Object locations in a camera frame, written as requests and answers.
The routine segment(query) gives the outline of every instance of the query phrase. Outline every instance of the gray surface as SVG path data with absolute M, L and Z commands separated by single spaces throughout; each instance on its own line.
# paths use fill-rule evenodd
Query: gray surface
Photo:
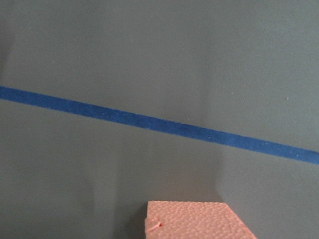
M 316 1 L 0 1 L 0 84 L 318 151 Z M 319 168 L 0 101 L 0 238 L 142 238 L 148 200 L 317 238 Z

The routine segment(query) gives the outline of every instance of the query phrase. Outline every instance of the painter's tape strip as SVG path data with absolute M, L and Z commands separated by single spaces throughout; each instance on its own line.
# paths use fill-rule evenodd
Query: painter's tape strip
M 0 99 L 319 164 L 319 153 L 311 150 L 58 97 L 0 86 Z

